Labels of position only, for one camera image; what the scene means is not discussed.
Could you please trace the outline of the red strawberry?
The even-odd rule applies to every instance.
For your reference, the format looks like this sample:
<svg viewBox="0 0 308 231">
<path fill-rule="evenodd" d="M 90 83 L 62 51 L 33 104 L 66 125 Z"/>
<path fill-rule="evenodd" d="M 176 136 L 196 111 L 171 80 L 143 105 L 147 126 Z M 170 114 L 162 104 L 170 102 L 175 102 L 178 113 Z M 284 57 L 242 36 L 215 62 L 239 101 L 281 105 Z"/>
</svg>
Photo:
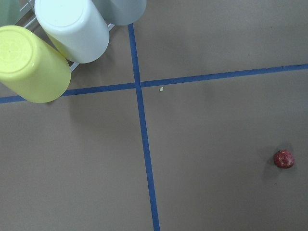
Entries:
<svg viewBox="0 0 308 231">
<path fill-rule="evenodd" d="M 273 157 L 274 164 L 283 169 L 291 168 L 295 163 L 292 153 L 286 149 L 279 150 Z"/>
</svg>

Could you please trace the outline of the grey upturned cup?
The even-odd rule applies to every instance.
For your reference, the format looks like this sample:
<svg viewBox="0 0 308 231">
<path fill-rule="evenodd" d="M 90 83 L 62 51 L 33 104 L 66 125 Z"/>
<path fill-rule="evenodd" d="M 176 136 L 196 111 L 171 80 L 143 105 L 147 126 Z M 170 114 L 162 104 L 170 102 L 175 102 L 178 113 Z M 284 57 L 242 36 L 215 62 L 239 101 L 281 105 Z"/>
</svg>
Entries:
<svg viewBox="0 0 308 231">
<path fill-rule="evenodd" d="M 139 20 L 145 12 L 146 0 L 93 0 L 103 19 L 116 26 Z"/>
</svg>

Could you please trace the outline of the yellow upturned cup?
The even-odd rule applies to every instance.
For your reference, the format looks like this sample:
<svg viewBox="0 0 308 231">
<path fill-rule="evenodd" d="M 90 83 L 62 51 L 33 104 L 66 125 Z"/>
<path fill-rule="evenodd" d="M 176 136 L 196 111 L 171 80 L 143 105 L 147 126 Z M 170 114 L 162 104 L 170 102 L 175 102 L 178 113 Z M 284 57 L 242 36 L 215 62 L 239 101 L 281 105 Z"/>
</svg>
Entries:
<svg viewBox="0 0 308 231">
<path fill-rule="evenodd" d="M 68 88 L 67 60 L 21 26 L 0 28 L 0 82 L 27 101 L 48 103 Z"/>
</svg>

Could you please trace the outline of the green upturned cup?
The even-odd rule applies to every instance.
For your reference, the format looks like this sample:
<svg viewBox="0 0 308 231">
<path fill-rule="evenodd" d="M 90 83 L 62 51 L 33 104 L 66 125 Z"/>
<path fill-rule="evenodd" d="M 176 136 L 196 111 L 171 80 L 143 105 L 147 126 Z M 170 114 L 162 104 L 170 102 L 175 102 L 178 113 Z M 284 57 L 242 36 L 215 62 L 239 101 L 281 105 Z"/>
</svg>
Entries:
<svg viewBox="0 0 308 231">
<path fill-rule="evenodd" d="M 21 18 L 19 0 L 0 0 L 0 26 L 15 25 Z"/>
</svg>

